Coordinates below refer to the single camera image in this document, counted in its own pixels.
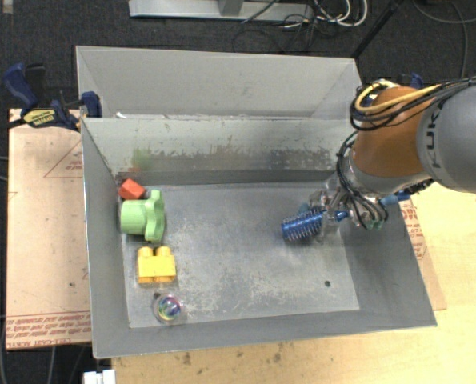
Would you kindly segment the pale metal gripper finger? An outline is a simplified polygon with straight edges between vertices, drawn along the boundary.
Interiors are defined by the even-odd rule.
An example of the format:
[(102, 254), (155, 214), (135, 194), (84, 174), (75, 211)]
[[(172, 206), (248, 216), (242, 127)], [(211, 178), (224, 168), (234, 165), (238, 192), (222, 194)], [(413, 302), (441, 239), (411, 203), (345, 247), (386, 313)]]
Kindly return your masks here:
[(339, 220), (332, 215), (322, 216), (322, 225), (320, 229), (321, 238), (329, 238), (336, 234), (339, 228)]
[(308, 205), (311, 210), (328, 210), (331, 208), (332, 194), (328, 190), (317, 190), (309, 197)]

